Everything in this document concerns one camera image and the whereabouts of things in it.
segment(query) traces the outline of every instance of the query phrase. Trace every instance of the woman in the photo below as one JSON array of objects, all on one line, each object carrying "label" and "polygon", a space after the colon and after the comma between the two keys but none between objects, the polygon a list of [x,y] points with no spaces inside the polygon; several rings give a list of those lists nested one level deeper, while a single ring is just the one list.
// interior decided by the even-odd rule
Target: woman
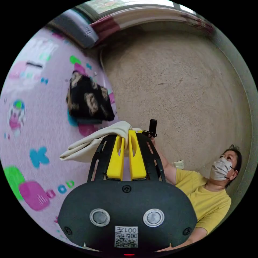
[{"label": "woman", "polygon": [[197,224],[190,237],[181,245],[159,250],[170,251],[197,242],[209,234],[225,217],[231,199],[225,188],[236,178],[242,164],[242,155],[238,147],[231,145],[211,167],[210,178],[203,177],[195,171],[176,169],[168,163],[152,138],[162,165],[166,179],[190,199],[197,216]]}]

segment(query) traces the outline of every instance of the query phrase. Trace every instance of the wall socket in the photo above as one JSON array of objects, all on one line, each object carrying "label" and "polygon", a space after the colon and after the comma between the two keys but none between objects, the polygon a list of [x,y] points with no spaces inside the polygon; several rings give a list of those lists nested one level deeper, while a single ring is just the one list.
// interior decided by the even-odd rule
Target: wall socket
[{"label": "wall socket", "polygon": [[180,161],[174,162],[174,167],[176,167],[177,169],[183,169],[184,168],[184,161],[180,160]]}]

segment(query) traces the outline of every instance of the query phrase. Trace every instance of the screw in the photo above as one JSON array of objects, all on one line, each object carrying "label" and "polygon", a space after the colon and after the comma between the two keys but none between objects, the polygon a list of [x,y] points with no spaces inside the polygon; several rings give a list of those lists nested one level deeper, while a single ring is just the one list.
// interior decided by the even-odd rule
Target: screw
[{"label": "screw", "polygon": [[191,228],[186,228],[186,229],[183,231],[183,235],[184,235],[184,236],[187,236],[187,235],[189,235],[191,232],[192,232],[192,229],[191,229]]},{"label": "screw", "polygon": [[122,187],[122,190],[124,193],[129,193],[132,190],[132,188],[129,185],[124,185]]},{"label": "screw", "polygon": [[68,235],[72,235],[72,230],[69,227],[64,227],[64,232]]}]

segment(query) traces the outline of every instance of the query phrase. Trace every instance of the yellow t-shirt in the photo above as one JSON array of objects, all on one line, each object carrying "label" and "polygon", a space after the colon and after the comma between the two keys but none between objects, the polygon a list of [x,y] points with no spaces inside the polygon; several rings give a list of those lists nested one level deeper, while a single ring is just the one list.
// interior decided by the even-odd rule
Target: yellow t-shirt
[{"label": "yellow t-shirt", "polygon": [[225,190],[211,192],[203,187],[207,179],[195,171],[177,169],[176,187],[190,199],[197,217],[196,227],[207,230],[208,234],[221,222],[231,205]]}]

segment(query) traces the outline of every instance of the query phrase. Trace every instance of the white face mask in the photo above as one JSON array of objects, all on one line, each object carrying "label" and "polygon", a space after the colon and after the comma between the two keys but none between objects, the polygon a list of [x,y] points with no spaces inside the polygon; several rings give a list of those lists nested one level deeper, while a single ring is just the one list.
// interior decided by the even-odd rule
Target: white face mask
[{"label": "white face mask", "polygon": [[218,161],[215,161],[213,163],[210,171],[210,177],[214,180],[225,180],[231,168],[232,163],[227,161],[224,157],[222,157]]}]

